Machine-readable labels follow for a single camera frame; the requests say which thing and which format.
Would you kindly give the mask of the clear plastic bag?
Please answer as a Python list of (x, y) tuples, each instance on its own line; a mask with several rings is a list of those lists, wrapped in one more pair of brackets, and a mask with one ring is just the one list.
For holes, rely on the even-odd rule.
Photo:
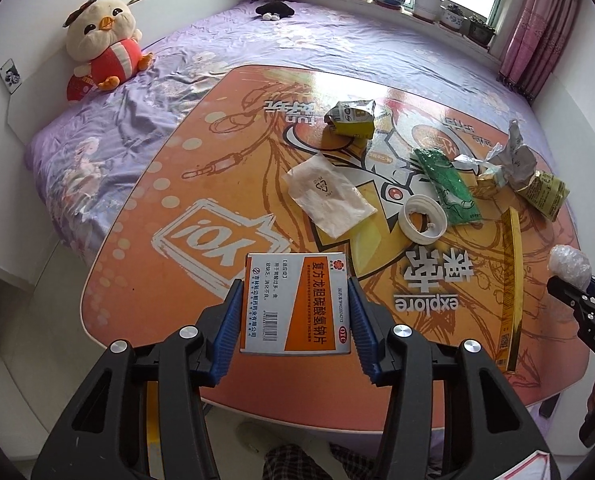
[(548, 268), (552, 274), (579, 290), (586, 290), (593, 276), (588, 257), (570, 245), (551, 248)]

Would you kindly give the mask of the white tall flower pot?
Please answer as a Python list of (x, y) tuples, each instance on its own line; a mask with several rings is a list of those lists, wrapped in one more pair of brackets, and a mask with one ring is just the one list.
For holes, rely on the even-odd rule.
[(412, 0), (412, 14), (420, 20), (434, 23), (439, 19), (444, 0)]

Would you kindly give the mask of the orange cartoon folding table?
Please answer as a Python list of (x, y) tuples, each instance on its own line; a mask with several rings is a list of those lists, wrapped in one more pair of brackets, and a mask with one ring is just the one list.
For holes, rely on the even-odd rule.
[[(371, 139), (325, 123), (339, 101), (375, 101)], [(252, 252), (341, 252), (366, 296), (427, 339), (467, 338), (496, 352), (513, 283), (508, 210), (522, 234), (523, 320), (509, 379), (533, 404), (581, 379), (589, 353), (571, 312), (551, 304), (551, 248), (577, 241), (571, 216), (545, 219), (510, 188), (481, 200), (482, 220), (454, 226), (430, 248), (397, 223), (416, 193), (432, 195), (415, 148), (481, 158), (508, 131), (414, 94), (354, 78), (276, 66), (232, 70), (192, 110), (142, 174), (96, 257), (80, 315), (99, 344), (153, 344), (219, 304)], [(336, 240), (288, 195), (283, 177), (325, 155), (377, 213)]]

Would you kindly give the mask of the silver foil wrapper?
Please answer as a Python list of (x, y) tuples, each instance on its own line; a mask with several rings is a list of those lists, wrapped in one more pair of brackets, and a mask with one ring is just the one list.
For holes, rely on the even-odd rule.
[(509, 136), (505, 145), (497, 143), (486, 155), (486, 162), (501, 168), (503, 179), (513, 188), (525, 188), (534, 177), (537, 160), (533, 151), (524, 144), (519, 122), (509, 122)]

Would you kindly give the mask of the green plastic wrapper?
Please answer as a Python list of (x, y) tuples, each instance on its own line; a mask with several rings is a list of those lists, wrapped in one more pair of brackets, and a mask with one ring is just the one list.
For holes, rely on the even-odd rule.
[(436, 148), (415, 148), (413, 156), (433, 184), (450, 226), (482, 220), (480, 209), (469, 188), (442, 151)]

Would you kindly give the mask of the dark flower pot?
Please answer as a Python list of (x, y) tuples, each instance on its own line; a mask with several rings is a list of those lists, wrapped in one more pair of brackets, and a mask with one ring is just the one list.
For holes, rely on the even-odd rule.
[(475, 15), (469, 18), (469, 30), (467, 37), (471, 41), (487, 49), (495, 35), (495, 29), (489, 26), (485, 21), (481, 20)]

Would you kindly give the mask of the black plush toy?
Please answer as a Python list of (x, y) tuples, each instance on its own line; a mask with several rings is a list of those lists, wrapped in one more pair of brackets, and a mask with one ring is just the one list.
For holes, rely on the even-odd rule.
[(256, 13), (263, 21), (279, 21), (282, 18), (291, 18), (295, 11), (284, 1), (273, 0), (258, 6)]

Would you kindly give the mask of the white paper bag wrapper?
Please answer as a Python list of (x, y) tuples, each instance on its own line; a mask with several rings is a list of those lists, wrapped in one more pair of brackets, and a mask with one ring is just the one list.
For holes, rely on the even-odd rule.
[(291, 168), (283, 179), (291, 199), (334, 240), (378, 212), (321, 154)]

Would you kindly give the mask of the orange white medicine box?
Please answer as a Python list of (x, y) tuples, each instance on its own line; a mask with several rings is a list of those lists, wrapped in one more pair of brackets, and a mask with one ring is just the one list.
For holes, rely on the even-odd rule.
[(240, 351), (260, 356), (351, 352), (341, 252), (246, 257)]

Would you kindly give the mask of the right pink curtain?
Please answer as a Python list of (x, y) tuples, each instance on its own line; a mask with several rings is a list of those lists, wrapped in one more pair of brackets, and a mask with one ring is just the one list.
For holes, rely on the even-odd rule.
[(571, 36), (581, 0), (525, 0), (498, 79), (534, 102)]

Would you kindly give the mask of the white round plastic lid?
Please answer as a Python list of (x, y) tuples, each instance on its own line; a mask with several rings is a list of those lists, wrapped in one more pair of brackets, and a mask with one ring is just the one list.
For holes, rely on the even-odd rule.
[(426, 195), (411, 195), (398, 212), (398, 226), (412, 243), (427, 246), (437, 242), (448, 228), (439, 203)]

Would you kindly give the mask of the clear wrapped cake package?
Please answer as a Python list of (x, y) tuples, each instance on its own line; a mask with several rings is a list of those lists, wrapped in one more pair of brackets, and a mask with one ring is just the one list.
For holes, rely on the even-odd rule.
[(502, 152), (503, 146), (497, 143), (483, 159), (460, 154), (453, 160), (453, 166), (457, 170), (472, 171), (475, 174), (475, 183), (469, 184), (469, 190), (474, 197), (491, 200), (503, 188), (509, 188), (510, 181), (505, 168), (498, 160)]

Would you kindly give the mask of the chick plush toy red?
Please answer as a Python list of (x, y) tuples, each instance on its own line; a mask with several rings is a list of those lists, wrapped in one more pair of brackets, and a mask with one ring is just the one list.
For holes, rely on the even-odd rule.
[(114, 91), (153, 62), (153, 54), (142, 51), (142, 32), (122, 0), (87, 0), (63, 27), (66, 52), (76, 63), (66, 88), (68, 102), (81, 101), (92, 90)]

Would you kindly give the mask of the olive yellow snack packet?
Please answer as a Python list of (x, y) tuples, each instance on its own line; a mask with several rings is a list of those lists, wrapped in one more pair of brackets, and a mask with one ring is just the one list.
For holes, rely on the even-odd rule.
[(555, 221), (559, 211), (567, 200), (570, 190), (565, 182), (554, 174), (536, 170), (526, 185), (517, 193), (535, 207), (547, 220)]

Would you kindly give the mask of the wall socket sticker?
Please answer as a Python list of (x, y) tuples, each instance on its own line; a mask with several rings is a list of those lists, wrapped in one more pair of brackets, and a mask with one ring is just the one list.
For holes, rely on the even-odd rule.
[(12, 58), (6, 60), (0, 67), (0, 78), (9, 94), (13, 94), (22, 83), (22, 76)]

